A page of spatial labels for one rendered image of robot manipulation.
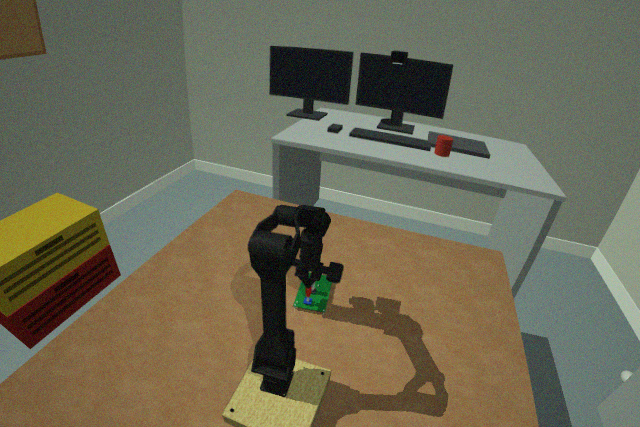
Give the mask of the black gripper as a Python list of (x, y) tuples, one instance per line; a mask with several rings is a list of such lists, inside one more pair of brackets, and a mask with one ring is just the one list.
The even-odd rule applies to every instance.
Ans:
[[(295, 275), (301, 280), (303, 285), (306, 288), (310, 288), (310, 286), (315, 281), (320, 281), (321, 275), (327, 274), (326, 279), (332, 283), (341, 283), (344, 266), (340, 263), (330, 262), (330, 266), (323, 266), (324, 263), (320, 262), (321, 259), (321, 250), (317, 253), (306, 253), (301, 250), (299, 259), (295, 259), (292, 266), (295, 268)], [(309, 271), (311, 271), (309, 277)]]

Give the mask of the green circuit board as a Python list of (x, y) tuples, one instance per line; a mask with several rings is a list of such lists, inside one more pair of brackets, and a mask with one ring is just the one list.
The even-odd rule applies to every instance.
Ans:
[(320, 281), (315, 281), (310, 288), (306, 288), (300, 283), (300, 288), (294, 302), (294, 309), (297, 307), (324, 312), (330, 294), (332, 282), (326, 279), (327, 275), (321, 275)]

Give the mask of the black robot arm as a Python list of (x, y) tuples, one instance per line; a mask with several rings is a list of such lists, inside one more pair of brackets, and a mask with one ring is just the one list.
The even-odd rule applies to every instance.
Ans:
[[(286, 328), (286, 274), (299, 248), (317, 253), (331, 223), (325, 208), (280, 205), (257, 224), (248, 241), (251, 266), (261, 278), (263, 335), (254, 349), (252, 372), (263, 375), (260, 390), (286, 397), (296, 360), (295, 337)], [(278, 226), (294, 227), (294, 238), (273, 233)], [(302, 230), (300, 236), (299, 227)], [(285, 394), (285, 395), (283, 395)]]

